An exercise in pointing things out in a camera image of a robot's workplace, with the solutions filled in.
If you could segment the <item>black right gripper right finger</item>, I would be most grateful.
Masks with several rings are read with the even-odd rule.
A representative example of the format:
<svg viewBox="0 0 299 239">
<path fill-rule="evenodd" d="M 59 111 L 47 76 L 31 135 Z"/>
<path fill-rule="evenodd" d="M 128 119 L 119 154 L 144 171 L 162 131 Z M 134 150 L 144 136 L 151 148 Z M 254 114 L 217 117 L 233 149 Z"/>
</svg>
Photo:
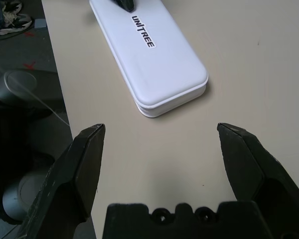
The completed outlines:
<svg viewBox="0 0 299 239">
<path fill-rule="evenodd" d="M 299 239 L 299 188 L 284 167 L 243 128 L 219 123 L 228 180 L 239 201 L 257 204 L 275 239 Z"/>
</svg>

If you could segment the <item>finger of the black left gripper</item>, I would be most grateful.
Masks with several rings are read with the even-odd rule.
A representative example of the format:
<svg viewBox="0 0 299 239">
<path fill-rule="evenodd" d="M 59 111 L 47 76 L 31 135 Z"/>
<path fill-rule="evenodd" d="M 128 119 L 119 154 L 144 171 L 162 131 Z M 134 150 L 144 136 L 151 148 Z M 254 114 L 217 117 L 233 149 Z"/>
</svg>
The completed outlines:
<svg viewBox="0 0 299 239">
<path fill-rule="evenodd" d="M 134 0 L 114 0 L 114 2 L 127 12 L 133 12 L 135 9 Z"/>
</svg>

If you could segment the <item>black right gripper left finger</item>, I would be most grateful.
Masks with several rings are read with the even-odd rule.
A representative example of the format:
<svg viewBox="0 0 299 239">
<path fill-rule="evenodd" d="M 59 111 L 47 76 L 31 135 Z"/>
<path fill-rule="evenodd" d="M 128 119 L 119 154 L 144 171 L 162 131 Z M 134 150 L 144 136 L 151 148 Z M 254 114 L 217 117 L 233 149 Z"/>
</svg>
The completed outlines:
<svg viewBox="0 0 299 239">
<path fill-rule="evenodd" d="M 71 239 L 91 215 L 106 127 L 82 130 L 50 167 L 18 233 L 19 239 Z"/>
</svg>

